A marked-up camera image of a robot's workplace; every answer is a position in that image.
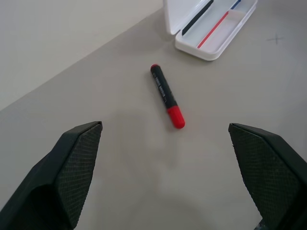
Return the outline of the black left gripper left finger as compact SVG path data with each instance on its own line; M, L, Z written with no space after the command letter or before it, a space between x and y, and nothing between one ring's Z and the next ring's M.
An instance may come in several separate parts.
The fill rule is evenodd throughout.
M74 230L93 178L102 122L63 133L0 211L0 230Z

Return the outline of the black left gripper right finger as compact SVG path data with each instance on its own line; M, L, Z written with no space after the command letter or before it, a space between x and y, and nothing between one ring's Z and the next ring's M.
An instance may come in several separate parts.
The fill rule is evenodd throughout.
M254 230L307 230L307 162L272 132L236 123L228 132L262 217Z

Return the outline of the white plastic pencil case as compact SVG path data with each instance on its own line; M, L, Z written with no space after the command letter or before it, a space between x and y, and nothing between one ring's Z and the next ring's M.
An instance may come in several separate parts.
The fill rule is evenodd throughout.
M258 0L242 0L200 49L198 44L237 0L214 0L210 8L182 36L183 28L209 0L163 0L165 26L175 36L175 47L206 61L216 60L256 9Z

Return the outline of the black marker with red cap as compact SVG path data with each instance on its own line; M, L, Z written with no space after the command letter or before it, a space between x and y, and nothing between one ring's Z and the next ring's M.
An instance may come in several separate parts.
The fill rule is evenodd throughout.
M184 116L172 94L161 67L154 64L151 66L150 72L173 126L176 129L182 129L186 124Z

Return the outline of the black pen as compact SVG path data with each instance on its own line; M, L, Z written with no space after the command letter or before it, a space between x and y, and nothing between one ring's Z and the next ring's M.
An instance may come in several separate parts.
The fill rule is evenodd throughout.
M195 24L195 22L205 14L205 12L214 3L214 0L209 0L208 3L193 17L193 19L183 28L182 36L187 33L187 31Z

